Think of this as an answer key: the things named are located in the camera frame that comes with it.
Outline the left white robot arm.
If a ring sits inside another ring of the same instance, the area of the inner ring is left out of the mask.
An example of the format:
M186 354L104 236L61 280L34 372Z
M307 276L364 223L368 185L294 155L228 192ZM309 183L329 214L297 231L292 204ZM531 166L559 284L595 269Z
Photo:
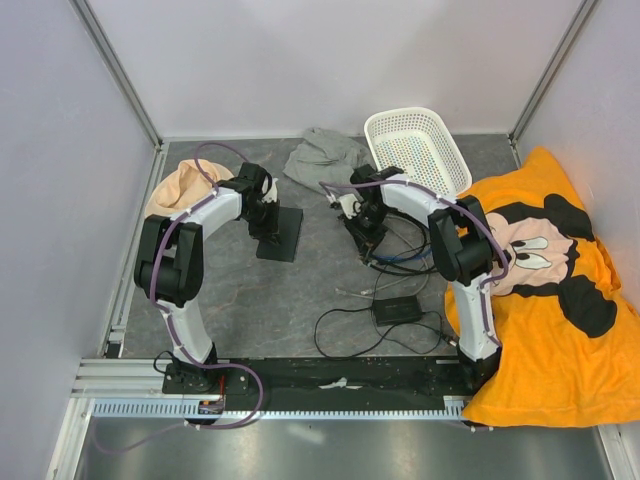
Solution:
M204 243L229 222L244 220L251 238L280 245L276 180L250 162L232 176L211 163L187 161L154 190L143 222L134 283L160 311L173 355L190 363L185 382L208 393L219 382L216 348L197 296L204 280Z

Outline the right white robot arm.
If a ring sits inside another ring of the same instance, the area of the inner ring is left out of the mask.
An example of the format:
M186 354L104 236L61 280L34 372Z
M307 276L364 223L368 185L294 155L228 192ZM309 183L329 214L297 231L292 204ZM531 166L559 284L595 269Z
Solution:
M459 322L458 352L463 364L458 381L467 392L483 392L494 381L502 344L494 326L490 287L508 273L504 250L490 232L479 200L446 197L409 179L400 169L354 174L348 194L328 193L333 207L354 233L371 232L382 215L395 209L429 231L436 271L452 287Z

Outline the black network switch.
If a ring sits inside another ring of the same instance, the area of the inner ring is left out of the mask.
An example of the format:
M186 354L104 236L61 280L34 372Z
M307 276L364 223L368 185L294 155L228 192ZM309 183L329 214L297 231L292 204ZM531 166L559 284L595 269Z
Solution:
M303 218L302 209L280 207L278 217L279 243L273 244L261 240L256 249L256 257L262 260L293 263L297 253Z

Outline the grey cloth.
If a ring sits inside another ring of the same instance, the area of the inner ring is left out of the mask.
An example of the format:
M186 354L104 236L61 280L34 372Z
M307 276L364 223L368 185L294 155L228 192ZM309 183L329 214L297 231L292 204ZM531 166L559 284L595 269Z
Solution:
M320 182L347 184L354 170L374 166L369 148L337 131L311 127L290 153L283 173L294 182L322 194Z

